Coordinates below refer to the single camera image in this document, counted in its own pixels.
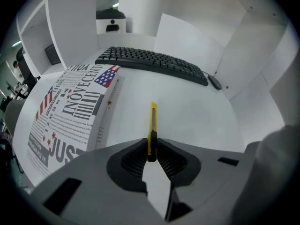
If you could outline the yellow utility knife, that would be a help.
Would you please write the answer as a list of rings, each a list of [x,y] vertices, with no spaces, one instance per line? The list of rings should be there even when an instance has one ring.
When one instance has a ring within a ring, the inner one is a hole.
[[[150,104],[150,128],[147,137],[147,160],[149,162],[155,162],[157,160],[157,147],[158,147],[158,135],[157,135],[157,104],[151,102]]]

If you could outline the white desk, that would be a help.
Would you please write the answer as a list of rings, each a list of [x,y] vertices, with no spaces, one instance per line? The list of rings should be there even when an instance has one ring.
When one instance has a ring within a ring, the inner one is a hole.
[[[105,116],[101,147],[145,138],[150,104],[157,104],[157,135],[204,148],[244,151],[235,112],[222,91],[176,77],[121,68]]]

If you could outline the grey computer mouse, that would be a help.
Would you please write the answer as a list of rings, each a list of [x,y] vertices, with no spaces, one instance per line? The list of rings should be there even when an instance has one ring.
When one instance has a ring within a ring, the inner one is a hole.
[[[216,90],[222,90],[221,83],[214,76],[208,75],[208,79]]]

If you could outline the white upright board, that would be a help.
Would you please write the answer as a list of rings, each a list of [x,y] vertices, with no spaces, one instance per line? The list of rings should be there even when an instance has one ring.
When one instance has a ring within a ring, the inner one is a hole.
[[[223,46],[195,26],[176,17],[162,14],[154,51],[183,59],[204,72],[215,74]]]

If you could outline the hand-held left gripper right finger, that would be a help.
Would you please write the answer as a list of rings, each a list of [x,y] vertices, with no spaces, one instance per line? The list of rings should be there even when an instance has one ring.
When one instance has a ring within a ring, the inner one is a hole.
[[[165,221],[181,225],[233,225],[245,152],[208,149],[158,139],[157,159],[171,182]]]

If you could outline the black storage box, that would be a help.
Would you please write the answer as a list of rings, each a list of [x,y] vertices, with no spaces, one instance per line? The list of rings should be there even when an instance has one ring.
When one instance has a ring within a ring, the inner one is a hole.
[[[60,58],[54,47],[54,44],[51,44],[48,47],[46,47],[45,53],[46,53],[46,56],[52,66],[61,63]]]

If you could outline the white and black machine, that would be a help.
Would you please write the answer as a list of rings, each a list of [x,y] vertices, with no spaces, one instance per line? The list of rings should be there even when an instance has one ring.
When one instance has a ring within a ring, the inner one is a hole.
[[[126,17],[114,8],[96,11],[97,34],[126,33]]]

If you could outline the flag printed book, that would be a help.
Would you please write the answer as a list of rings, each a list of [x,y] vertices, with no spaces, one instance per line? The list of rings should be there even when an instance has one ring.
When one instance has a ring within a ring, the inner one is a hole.
[[[49,89],[35,115],[27,153],[43,178],[94,149],[119,69],[109,64],[71,66]]]

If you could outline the black keyboard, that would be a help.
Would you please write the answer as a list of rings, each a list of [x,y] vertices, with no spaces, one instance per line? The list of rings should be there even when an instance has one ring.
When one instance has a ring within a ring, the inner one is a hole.
[[[207,78],[196,65],[148,50],[111,46],[95,60],[95,63],[156,72],[208,86]]]

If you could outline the black office chair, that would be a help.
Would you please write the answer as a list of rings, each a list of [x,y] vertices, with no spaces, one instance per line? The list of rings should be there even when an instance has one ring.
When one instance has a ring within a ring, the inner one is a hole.
[[[33,74],[31,73],[24,55],[23,55],[23,47],[21,47],[19,49],[19,51],[16,54],[16,60],[18,61],[18,67],[25,79],[24,83],[30,88],[33,89],[34,86],[37,84],[37,79],[33,76]]]

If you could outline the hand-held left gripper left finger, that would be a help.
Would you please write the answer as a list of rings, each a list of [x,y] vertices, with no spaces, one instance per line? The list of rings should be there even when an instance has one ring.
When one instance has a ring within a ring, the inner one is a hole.
[[[121,165],[130,152],[146,161],[147,140],[87,152],[43,180],[31,194],[36,211],[52,225],[162,225],[146,184]]]

